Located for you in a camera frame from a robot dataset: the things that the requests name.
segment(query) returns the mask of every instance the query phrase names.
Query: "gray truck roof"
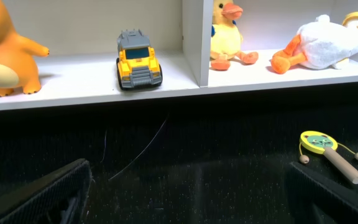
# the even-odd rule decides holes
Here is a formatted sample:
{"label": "gray truck roof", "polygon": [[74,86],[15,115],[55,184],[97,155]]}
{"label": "gray truck roof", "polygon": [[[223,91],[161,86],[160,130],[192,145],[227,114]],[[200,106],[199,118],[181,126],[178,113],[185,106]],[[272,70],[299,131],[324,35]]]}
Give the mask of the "gray truck roof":
{"label": "gray truck roof", "polygon": [[140,29],[126,30],[121,32],[121,35],[117,39],[117,44],[122,49],[133,49],[150,46],[150,40]]}

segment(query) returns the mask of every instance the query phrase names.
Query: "toy truck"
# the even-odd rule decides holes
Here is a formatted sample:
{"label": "toy truck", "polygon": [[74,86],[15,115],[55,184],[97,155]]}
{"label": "toy truck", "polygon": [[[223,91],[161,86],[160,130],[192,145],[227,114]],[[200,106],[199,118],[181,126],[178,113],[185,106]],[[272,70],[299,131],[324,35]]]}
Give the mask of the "toy truck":
{"label": "toy truck", "polygon": [[122,90],[161,85],[161,66],[148,36],[140,30],[122,31],[117,44],[117,78]]}

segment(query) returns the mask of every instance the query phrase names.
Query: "orange figurine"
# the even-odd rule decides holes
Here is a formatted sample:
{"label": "orange figurine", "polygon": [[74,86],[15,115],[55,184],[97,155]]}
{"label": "orange figurine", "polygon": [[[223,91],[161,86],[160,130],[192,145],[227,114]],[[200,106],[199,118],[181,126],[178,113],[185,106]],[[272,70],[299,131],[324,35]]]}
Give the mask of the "orange figurine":
{"label": "orange figurine", "polygon": [[49,49],[19,35],[0,0],[0,97],[22,86],[25,94],[41,89],[38,67],[32,56],[46,57]]}

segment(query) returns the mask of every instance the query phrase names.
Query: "truck windshield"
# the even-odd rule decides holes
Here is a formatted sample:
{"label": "truck windshield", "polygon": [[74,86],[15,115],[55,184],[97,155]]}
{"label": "truck windshield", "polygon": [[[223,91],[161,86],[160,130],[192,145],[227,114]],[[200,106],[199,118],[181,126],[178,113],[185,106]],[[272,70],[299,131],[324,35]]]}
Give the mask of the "truck windshield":
{"label": "truck windshield", "polygon": [[149,56],[149,48],[143,47],[140,49],[127,49],[125,51],[127,59],[137,59],[137,58],[144,58]]}

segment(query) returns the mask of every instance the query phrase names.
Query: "white goose plush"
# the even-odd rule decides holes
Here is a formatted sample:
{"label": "white goose plush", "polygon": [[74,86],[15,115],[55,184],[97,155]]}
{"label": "white goose plush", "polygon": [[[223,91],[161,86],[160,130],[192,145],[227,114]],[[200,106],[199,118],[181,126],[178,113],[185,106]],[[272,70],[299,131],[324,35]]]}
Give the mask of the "white goose plush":
{"label": "white goose plush", "polygon": [[349,57],[358,53],[358,12],[346,16],[342,26],[329,21],[329,16],[317,17],[316,22],[303,25],[288,46],[277,52],[271,61],[279,74],[300,64],[307,68],[342,69]]}

